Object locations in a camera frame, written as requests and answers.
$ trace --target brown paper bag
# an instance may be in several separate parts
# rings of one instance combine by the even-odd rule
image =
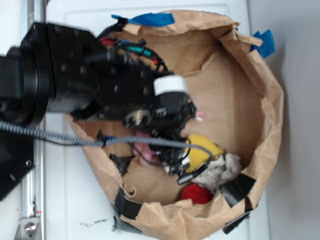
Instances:
[[[145,39],[170,70],[185,77],[198,110],[207,116],[202,122],[190,121],[183,134],[203,134],[239,155],[242,174],[256,180],[248,196],[233,207],[219,190],[205,205],[177,201],[185,186],[162,168],[142,167],[135,159],[121,177],[108,155],[131,155],[127,145],[84,147],[83,151],[112,204],[119,189],[127,200],[141,204],[137,216],[123,214],[122,220],[161,240],[201,240],[257,207],[278,158],[284,95],[259,53],[250,52],[251,45],[260,45],[261,40],[239,34],[239,23],[208,12],[170,12],[175,24],[160,28],[129,24],[120,37],[133,42]],[[70,119],[70,124],[87,139],[95,139],[99,130],[112,136],[134,134],[121,122]]]

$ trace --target cable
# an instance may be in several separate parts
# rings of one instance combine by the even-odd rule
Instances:
[[[149,160],[146,159],[145,156],[135,147],[135,145],[130,144],[130,146],[132,146],[133,149],[136,150],[136,152],[137,152],[137,153],[142,157],[142,159],[143,159],[144,161],[146,161],[148,164],[153,165],[153,166],[156,166],[156,167],[169,166],[169,165],[167,165],[167,164],[159,164],[159,163],[155,163],[155,162],[149,161]]]
[[[6,121],[0,120],[0,131],[6,131],[13,134],[19,134],[34,138],[41,138],[41,139],[58,139],[66,142],[70,142],[74,145],[79,146],[86,146],[86,147],[105,147],[114,144],[126,143],[126,144],[149,144],[155,146],[163,146],[163,147],[170,147],[170,148],[178,148],[178,149],[186,149],[186,148],[195,148],[200,149],[209,155],[208,160],[202,165],[199,169],[183,176],[178,179],[178,184],[184,184],[191,179],[197,177],[201,174],[205,169],[208,168],[211,161],[214,160],[214,156],[212,153],[200,145],[194,144],[187,144],[185,142],[175,141],[175,140],[167,140],[162,138],[152,138],[152,137],[143,137],[143,136],[120,136],[120,137],[108,137],[105,136],[104,140],[86,140],[77,136],[72,136],[64,133],[58,133],[49,130],[43,130],[38,128],[30,128],[30,127],[22,127],[16,125],[14,123],[9,123]]]

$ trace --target red object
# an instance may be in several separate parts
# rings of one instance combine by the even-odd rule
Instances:
[[[193,183],[183,189],[179,200],[191,199],[193,204],[207,204],[212,198],[213,195],[208,189]]]

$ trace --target yellow toy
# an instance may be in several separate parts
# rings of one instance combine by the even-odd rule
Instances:
[[[200,134],[190,134],[188,136],[188,140],[190,141],[190,144],[200,145],[208,149],[213,154],[213,156],[218,156],[225,153],[223,149],[218,147],[206,136]],[[188,158],[190,160],[190,163],[189,167],[185,170],[187,174],[201,167],[202,164],[204,164],[208,160],[209,155],[200,149],[192,148],[189,152]]]

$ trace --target bolt hole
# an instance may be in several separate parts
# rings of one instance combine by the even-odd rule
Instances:
[[[11,173],[8,175],[8,178],[9,178],[12,182],[15,182],[15,181],[16,181],[15,176],[14,176],[13,174],[11,174]]]
[[[25,165],[27,167],[31,167],[32,166],[32,162],[30,160],[28,160],[28,161],[25,162]]]

